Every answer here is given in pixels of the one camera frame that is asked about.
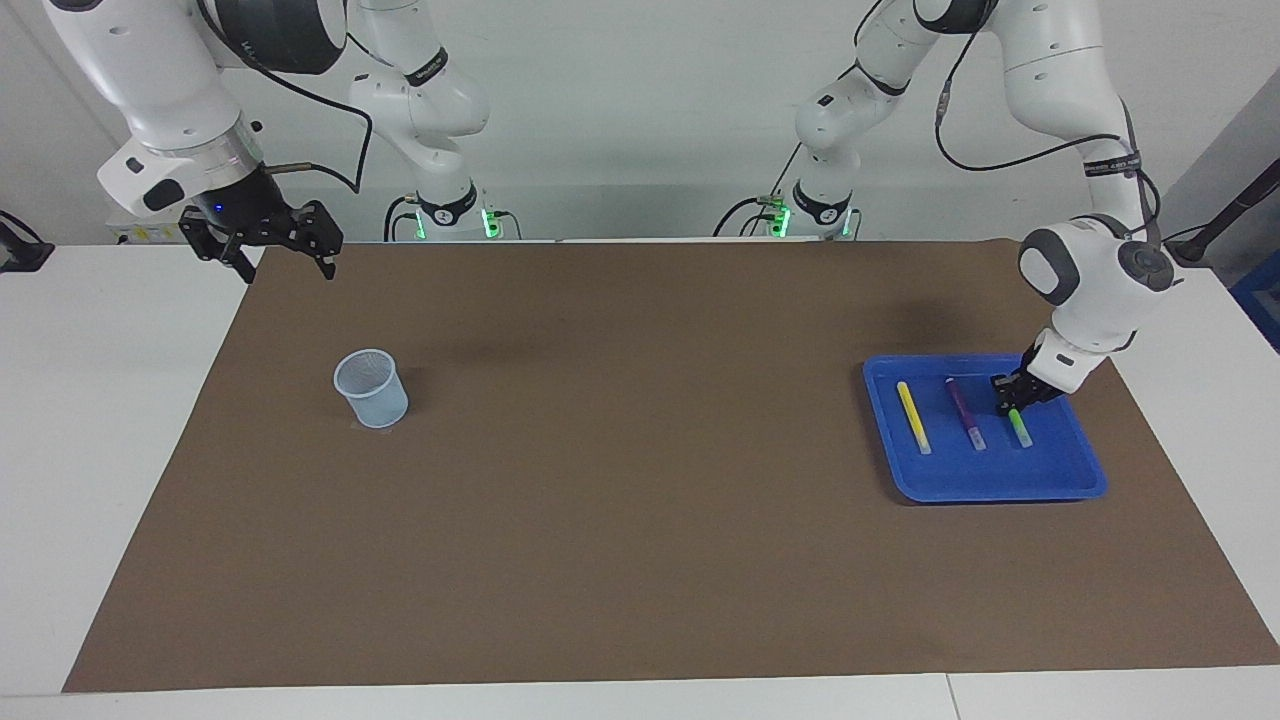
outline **pen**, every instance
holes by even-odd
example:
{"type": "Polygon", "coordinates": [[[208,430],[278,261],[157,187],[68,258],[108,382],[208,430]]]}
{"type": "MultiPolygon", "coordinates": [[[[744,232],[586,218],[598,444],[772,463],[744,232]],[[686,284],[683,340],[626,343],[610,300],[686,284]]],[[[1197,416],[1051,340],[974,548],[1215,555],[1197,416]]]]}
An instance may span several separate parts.
{"type": "Polygon", "coordinates": [[[1009,411],[1009,421],[1014,424],[1014,434],[1018,436],[1018,443],[1024,448],[1030,447],[1032,434],[1027,432],[1027,423],[1023,423],[1023,415],[1018,410],[1009,411]]]}
{"type": "Polygon", "coordinates": [[[920,414],[915,410],[915,401],[911,400],[911,388],[906,387],[906,383],[902,380],[897,383],[897,397],[902,401],[902,410],[906,411],[906,421],[911,425],[911,432],[915,434],[915,445],[920,447],[920,455],[932,455],[933,448],[929,447],[929,437],[924,434],[924,423],[920,421],[920,414]]]}
{"type": "Polygon", "coordinates": [[[964,404],[964,396],[960,395],[960,384],[956,383],[955,378],[947,378],[945,383],[947,386],[947,395],[951,396],[951,401],[956,404],[956,410],[960,411],[960,421],[964,424],[964,429],[969,433],[969,442],[973,443],[973,448],[978,452],[987,450],[987,441],[982,437],[982,430],[978,429],[978,421],[974,420],[973,414],[969,413],[969,407],[964,404]]]}

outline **plastic tray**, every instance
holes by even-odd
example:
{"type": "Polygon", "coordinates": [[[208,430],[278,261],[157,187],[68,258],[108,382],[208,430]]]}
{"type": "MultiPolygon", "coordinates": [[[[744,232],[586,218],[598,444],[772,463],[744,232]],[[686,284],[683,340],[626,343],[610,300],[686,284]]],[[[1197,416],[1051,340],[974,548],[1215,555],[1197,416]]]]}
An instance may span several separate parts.
{"type": "Polygon", "coordinates": [[[893,483],[916,502],[1028,502],[1088,500],[1107,479],[1065,397],[1023,411],[1034,445],[1023,448],[1012,425],[996,414],[991,377],[1018,366],[1018,355],[882,355],[863,368],[893,483]],[[969,442],[943,384],[955,378],[987,450],[969,442]],[[932,455],[920,455],[897,382],[906,380],[932,455]]]}

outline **white tabletop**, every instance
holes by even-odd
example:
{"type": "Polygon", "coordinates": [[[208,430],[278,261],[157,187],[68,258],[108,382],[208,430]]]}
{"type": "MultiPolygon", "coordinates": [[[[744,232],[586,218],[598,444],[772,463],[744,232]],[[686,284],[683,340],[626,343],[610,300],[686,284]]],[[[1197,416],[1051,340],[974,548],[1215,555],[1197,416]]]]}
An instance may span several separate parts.
{"type": "MultiPolygon", "coordinates": [[[[243,290],[186,247],[60,247],[37,274],[0,277],[0,716],[1190,720],[1280,707],[1280,666],[56,697],[243,290]]],[[[1280,633],[1280,357],[1196,272],[1116,365],[1280,633]]]]}

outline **green light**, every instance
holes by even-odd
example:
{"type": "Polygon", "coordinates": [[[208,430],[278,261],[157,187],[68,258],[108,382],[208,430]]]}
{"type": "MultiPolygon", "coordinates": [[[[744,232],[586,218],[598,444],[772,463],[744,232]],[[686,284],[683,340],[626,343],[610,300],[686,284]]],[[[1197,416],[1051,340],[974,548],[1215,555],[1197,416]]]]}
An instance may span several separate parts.
{"type": "Polygon", "coordinates": [[[773,218],[773,225],[769,228],[769,231],[772,232],[773,237],[786,237],[787,228],[791,225],[791,208],[787,208],[786,205],[782,204],[780,204],[778,208],[782,210],[782,214],[776,215],[773,218]]]}
{"type": "Polygon", "coordinates": [[[495,237],[502,237],[502,223],[493,217],[493,213],[490,213],[486,208],[481,208],[480,214],[484,217],[485,237],[488,237],[489,240],[493,240],[495,237]]]}

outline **plastic cup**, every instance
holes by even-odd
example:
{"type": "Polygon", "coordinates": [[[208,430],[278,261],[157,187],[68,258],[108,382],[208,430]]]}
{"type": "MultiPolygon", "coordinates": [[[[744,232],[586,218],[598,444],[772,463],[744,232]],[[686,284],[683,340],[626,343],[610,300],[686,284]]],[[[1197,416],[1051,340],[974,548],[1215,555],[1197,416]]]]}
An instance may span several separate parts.
{"type": "Polygon", "coordinates": [[[408,411],[408,396],[396,374],[396,360],[381,350],[357,350],[338,363],[333,387],[347,398],[361,425],[389,428],[408,411]]]}

